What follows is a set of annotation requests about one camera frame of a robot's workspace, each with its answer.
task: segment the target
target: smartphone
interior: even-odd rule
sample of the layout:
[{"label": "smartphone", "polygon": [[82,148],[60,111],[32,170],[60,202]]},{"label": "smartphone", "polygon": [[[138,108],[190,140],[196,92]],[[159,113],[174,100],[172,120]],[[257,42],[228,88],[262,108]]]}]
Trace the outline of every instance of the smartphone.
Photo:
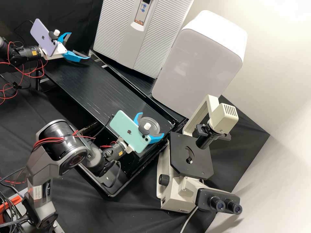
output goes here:
[{"label": "smartphone", "polygon": [[40,19],[36,19],[30,30],[30,34],[37,41],[37,43],[42,47],[46,55],[51,57],[57,46],[57,40],[52,40],[49,36],[49,30],[44,26]]},{"label": "smartphone", "polygon": [[144,136],[138,125],[121,110],[112,118],[109,126],[137,153],[141,153],[151,141],[150,136]]}]

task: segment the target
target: mint green smartphone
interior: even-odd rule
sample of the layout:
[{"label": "mint green smartphone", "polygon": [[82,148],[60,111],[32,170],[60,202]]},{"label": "mint green smartphone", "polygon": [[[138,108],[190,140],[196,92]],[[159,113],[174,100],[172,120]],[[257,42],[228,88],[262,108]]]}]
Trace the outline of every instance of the mint green smartphone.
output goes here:
[{"label": "mint green smartphone", "polygon": [[138,125],[121,110],[116,113],[109,126],[137,153],[141,153],[151,141],[150,136],[143,136]]}]

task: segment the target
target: ventilation grille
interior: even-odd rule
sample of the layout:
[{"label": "ventilation grille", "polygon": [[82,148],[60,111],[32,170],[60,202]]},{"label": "ventilation grille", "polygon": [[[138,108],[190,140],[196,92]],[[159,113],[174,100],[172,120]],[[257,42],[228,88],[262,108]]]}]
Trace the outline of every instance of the ventilation grille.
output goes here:
[{"label": "ventilation grille", "polygon": [[114,60],[118,58],[135,0],[104,0],[94,50]]},{"label": "ventilation grille", "polygon": [[229,114],[229,115],[237,117],[236,108],[234,106],[231,106],[231,105],[228,105],[228,104],[224,104],[224,108],[225,108],[226,114]]},{"label": "ventilation grille", "polygon": [[159,0],[134,69],[156,78],[193,0]]}]

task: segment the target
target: purple smartphone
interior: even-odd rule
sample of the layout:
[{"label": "purple smartphone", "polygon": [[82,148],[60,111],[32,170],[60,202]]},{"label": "purple smartphone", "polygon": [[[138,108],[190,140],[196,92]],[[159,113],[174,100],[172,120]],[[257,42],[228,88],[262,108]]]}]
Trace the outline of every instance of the purple smartphone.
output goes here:
[{"label": "purple smartphone", "polygon": [[49,30],[44,26],[40,19],[36,19],[30,30],[30,34],[37,41],[37,43],[43,48],[46,55],[51,57],[55,52],[58,42],[52,40],[49,36]]}]

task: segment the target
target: white knob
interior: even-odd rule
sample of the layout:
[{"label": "white knob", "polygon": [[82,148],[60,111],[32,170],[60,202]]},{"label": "white knob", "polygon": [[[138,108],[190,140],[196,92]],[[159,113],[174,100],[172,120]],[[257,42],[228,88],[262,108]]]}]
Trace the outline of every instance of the white knob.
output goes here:
[{"label": "white knob", "polygon": [[150,127],[151,127],[151,124],[148,123],[148,122],[144,125],[144,129],[145,129],[145,130],[149,130]]},{"label": "white knob", "polygon": [[61,32],[59,31],[59,30],[57,30],[57,29],[55,29],[55,31],[54,31],[54,36],[59,36],[59,34],[60,34]]}]

